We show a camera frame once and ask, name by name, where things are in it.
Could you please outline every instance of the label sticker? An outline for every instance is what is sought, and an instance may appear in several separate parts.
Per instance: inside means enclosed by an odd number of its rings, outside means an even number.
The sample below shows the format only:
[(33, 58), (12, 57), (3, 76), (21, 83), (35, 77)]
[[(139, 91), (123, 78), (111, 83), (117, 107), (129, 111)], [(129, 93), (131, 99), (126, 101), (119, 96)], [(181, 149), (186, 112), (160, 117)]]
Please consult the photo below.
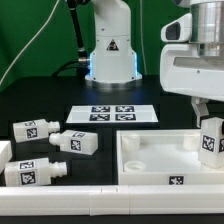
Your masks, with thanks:
[(90, 121), (109, 121), (110, 115), (109, 114), (91, 114)]
[(35, 168), (35, 161), (19, 162), (19, 170)]
[(23, 186), (36, 184), (36, 172), (29, 171), (29, 172), (20, 173), (20, 183)]
[(215, 139), (209, 136), (203, 135), (202, 148), (210, 152), (215, 151)]
[(134, 106), (117, 106), (116, 107), (116, 112), (122, 113), (131, 113), (131, 112), (135, 112), (135, 107)]
[(116, 114), (116, 121), (136, 121), (135, 114)]
[(224, 139), (220, 139), (219, 153), (224, 152)]
[(27, 139), (33, 139), (38, 137), (37, 128), (28, 128), (26, 130)]
[(108, 51), (119, 51), (114, 39), (110, 42), (110, 45), (108, 46), (107, 50)]
[(82, 151), (81, 141), (72, 139), (71, 140), (71, 150), (72, 151), (79, 151), (79, 152), (81, 152)]
[(110, 107), (92, 107), (92, 113), (110, 113)]
[(83, 138), (85, 135), (83, 132), (76, 132), (72, 137)]
[(27, 121), (27, 122), (24, 122), (24, 125), (27, 127), (30, 127), (30, 126), (36, 126), (37, 124), (35, 121)]
[(184, 176), (170, 176), (169, 185), (184, 185)]

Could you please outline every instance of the white tray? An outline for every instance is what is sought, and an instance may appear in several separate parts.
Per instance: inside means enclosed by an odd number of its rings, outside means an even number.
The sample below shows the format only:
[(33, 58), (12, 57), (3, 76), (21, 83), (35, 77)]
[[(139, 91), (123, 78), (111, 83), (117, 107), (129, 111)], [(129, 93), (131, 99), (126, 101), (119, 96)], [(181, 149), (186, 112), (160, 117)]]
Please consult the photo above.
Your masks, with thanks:
[[(140, 136), (140, 148), (125, 151), (122, 138), (132, 135)], [(184, 148), (184, 136), (196, 136), (200, 142), (200, 130), (118, 131), (119, 185), (224, 184), (224, 168), (212, 169), (201, 164), (198, 150)], [(124, 166), (130, 161), (140, 162), (140, 168), (143, 163), (145, 170), (125, 171)]]

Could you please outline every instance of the cable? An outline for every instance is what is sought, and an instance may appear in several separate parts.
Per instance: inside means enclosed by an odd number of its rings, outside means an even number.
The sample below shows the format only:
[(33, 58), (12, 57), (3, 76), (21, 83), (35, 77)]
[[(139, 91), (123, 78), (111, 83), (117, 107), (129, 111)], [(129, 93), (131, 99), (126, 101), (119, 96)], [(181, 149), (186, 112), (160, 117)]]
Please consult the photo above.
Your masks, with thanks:
[(7, 74), (9, 73), (9, 71), (11, 70), (11, 68), (13, 67), (13, 65), (17, 62), (17, 60), (19, 59), (19, 57), (23, 54), (23, 52), (29, 47), (29, 45), (39, 36), (39, 34), (44, 30), (44, 28), (48, 25), (48, 23), (50, 22), (51, 18), (54, 15), (54, 12), (56, 11), (56, 8), (59, 4), (60, 0), (57, 0), (57, 2), (55, 3), (52, 12), (50, 14), (50, 16), (48, 17), (47, 21), (45, 22), (45, 24), (40, 28), (40, 30), (36, 33), (36, 35), (27, 43), (27, 45), (20, 51), (20, 53), (16, 56), (16, 58), (13, 60), (13, 62), (11, 63), (11, 65), (8, 67), (8, 69), (6, 70), (6, 72), (4, 73), (1, 81), (0, 81), (0, 86), (2, 85), (5, 77), (7, 76)]
[(51, 77), (56, 78), (60, 72), (63, 72), (63, 71), (65, 71), (65, 70), (69, 70), (69, 69), (73, 69), (73, 68), (77, 69), (77, 68), (88, 68), (88, 67), (86, 67), (86, 66), (74, 66), (74, 67), (62, 68), (62, 69), (59, 69), (59, 70), (57, 70), (56, 72), (54, 72), (54, 73), (51, 75)]
[(143, 57), (143, 64), (145, 75), (148, 75), (147, 66), (146, 66), (146, 59), (145, 59), (145, 48), (144, 48), (144, 38), (143, 38), (143, 2), (140, 0), (140, 27), (141, 27), (141, 45), (142, 45), (142, 57)]
[(55, 71), (51, 76), (52, 77), (57, 77), (57, 75), (60, 71), (63, 71), (64, 69), (66, 70), (66, 67), (68, 67), (69, 65), (76, 64), (76, 63), (79, 63), (79, 61), (78, 60), (73, 60), (73, 61), (69, 61), (69, 62), (65, 63), (57, 71)]

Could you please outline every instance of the black cable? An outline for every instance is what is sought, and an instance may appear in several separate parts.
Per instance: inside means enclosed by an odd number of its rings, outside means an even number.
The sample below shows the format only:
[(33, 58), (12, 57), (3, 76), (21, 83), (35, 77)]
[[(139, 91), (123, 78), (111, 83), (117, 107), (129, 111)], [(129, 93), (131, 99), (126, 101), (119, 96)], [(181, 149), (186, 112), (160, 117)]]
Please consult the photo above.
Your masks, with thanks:
[(73, 67), (67, 67), (67, 68), (58, 69), (56, 72), (54, 72), (51, 75), (51, 77), (56, 78), (60, 72), (63, 72), (65, 70), (69, 70), (69, 69), (73, 69), (73, 68), (77, 69), (77, 68), (87, 68), (87, 67), (86, 66), (73, 66)]
[(75, 29), (76, 34), (76, 40), (78, 44), (78, 54), (80, 58), (87, 58), (87, 52), (84, 47), (83, 39), (82, 39), (82, 33), (79, 25), (79, 19), (76, 11), (76, 7), (80, 5), (86, 5), (90, 0), (67, 0), (68, 7), (70, 9), (73, 26)]

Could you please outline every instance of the white container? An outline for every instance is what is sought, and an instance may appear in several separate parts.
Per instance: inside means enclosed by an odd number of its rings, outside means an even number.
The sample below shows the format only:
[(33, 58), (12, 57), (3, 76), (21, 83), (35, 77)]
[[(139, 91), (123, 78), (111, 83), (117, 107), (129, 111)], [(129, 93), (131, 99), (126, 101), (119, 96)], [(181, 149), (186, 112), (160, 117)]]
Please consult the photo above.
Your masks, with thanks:
[(49, 163), (48, 158), (7, 163), (5, 182), (7, 187), (41, 186), (51, 184), (51, 178), (67, 175), (67, 165)]
[(59, 122), (47, 122), (44, 119), (13, 124), (16, 142), (48, 138), (49, 133), (60, 131)]
[(224, 167), (224, 120), (211, 118), (202, 121), (199, 161), (214, 169)]
[[(138, 151), (123, 149), (124, 136), (140, 137)], [(198, 160), (201, 130), (117, 131), (119, 185), (224, 184), (224, 167)]]
[(67, 130), (63, 134), (51, 134), (49, 141), (65, 152), (92, 155), (98, 148), (97, 134), (89, 132)]
[(0, 174), (6, 163), (12, 158), (12, 147), (10, 141), (0, 141)]

